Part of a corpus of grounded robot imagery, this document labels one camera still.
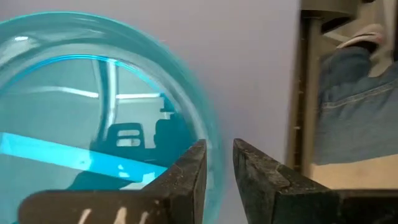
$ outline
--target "sneaker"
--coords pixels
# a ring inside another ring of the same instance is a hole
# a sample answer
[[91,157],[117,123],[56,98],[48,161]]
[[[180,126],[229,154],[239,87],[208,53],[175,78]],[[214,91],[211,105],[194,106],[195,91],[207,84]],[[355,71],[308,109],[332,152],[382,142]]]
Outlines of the sneaker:
[[360,42],[370,42],[376,44],[378,49],[384,43],[384,28],[380,24],[371,24],[358,31],[350,40],[337,46],[338,49],[357,45]]

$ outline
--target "blue glass bowl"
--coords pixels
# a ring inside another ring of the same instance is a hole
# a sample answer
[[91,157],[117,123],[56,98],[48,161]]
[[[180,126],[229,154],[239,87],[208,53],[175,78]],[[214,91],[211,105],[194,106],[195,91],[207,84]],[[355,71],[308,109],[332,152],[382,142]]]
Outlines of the blue glass bowl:
[[0,224],[47,189],[140,189],[196,140],[208,143],[205,223],[217,217],[223,151],[193,75],[148,35],[72,12],[0,24]]

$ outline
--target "denim leg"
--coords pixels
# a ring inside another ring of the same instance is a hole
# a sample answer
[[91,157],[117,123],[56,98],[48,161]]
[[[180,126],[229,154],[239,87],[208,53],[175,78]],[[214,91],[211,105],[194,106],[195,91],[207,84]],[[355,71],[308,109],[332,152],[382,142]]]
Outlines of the denim leg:
[[314,163],[398,154],[398,64],[369,78],[369,53],[337,50],[322,63]]

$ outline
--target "white wall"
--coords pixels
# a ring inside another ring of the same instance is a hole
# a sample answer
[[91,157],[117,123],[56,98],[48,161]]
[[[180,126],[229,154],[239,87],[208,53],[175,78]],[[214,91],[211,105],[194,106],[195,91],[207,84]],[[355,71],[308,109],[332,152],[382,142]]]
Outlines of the white wall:
[[0,20],[49,10],[112,17],[165,43],[213,97],[228,157],[219,223],[246,223],[233,175],[233,138],[284,160],[296,0],[0,0]]

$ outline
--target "jeans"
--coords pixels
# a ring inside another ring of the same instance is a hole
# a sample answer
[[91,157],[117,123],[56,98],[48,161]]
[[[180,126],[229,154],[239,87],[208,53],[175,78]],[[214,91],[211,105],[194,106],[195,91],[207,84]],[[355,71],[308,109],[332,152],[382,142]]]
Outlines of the jeans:
[[398,62],[368,77],[370,54],[339,49],[322,62],[314,163],[398,154]]

